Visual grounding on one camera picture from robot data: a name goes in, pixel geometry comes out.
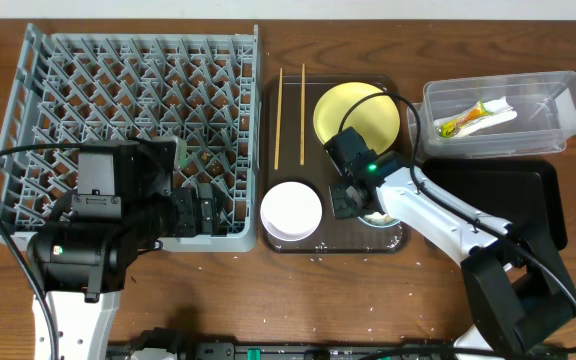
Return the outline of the light blue bowl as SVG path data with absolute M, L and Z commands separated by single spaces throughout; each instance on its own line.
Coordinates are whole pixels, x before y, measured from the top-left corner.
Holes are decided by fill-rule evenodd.
M 373 228 L 389 228 L 398 225 L 400 221 L 387 214 L 373 212 L 359 217 L 359 220 Z

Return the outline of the white pink bowl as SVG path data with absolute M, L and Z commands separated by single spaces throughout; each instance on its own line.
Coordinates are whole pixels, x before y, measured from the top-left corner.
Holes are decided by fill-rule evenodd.
M 317 193 L 301 182 L 283 182 L 263 197 L 260 217 L 263 227 L 275 238 L 301 241 L 318 228 L 323 206 Z

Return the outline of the green orange snack wrapper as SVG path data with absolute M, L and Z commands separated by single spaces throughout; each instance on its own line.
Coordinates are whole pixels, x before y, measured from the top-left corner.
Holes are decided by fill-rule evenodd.
M 492 115 L 492 112 L 486 109 L 482 101 L 478 101 L 470 109 L 438 124 L 437 132 L 443 138 L 455 137 L 464 127 L 489 115 Z

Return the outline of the white napkin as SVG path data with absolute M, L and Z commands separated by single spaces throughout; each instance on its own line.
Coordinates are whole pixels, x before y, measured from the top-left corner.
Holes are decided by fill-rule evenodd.
M 486 109 L 492 112 L 492 115 L 485 116 L 483 118 L 480 118 L 479 120 L 475 120 L 473 123 L 469 124 L 462 130 L 460 130 L 455 137 L 451 138 L 467 137 L 479 130 L 483 130 L 489 127 L 493 127 L 514 120 L 517 117 L 517 112 L 514 110 L 514 107 L 507 102 L 506 97 L 501 97 L 499 99 L 490 100 L 483 103 Z M 446 121 L 449 118 L 452 118 L 453 116 L 455 115 L 433 121 L 433 125 L 435 127 L 437 134 L 438 134 L 437 125 L 440 124 L 442 121 Z

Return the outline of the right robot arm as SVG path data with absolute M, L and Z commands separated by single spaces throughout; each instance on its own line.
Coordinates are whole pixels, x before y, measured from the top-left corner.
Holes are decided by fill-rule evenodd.
M 576 319 L 576 290 L 555 246 L 516 237 L 511 222 L 465 203 L 399 154 L 377 154 L 354 128 L 324 149 L 342 177 L 330 188 L 336 218 L 388 215 L 460 267 L 473 325 L 441 352 L 472 359 L 548 356 L 540 344 Z M 576 352 L 576 346 L 555 352 Z

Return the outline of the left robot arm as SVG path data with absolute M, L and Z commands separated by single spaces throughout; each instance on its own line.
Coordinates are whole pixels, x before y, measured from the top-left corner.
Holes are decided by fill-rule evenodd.
M 46 324 L 35 326 L 36 358 L 105 358 L 128 267 L 162 249 L 164 237 L 217 234 L 225 202 L 210 184 L 130 200 L 73 194 L 74 218 L 50 220 L 28 244 L 44 292 L 33 312 L 48 308 Z

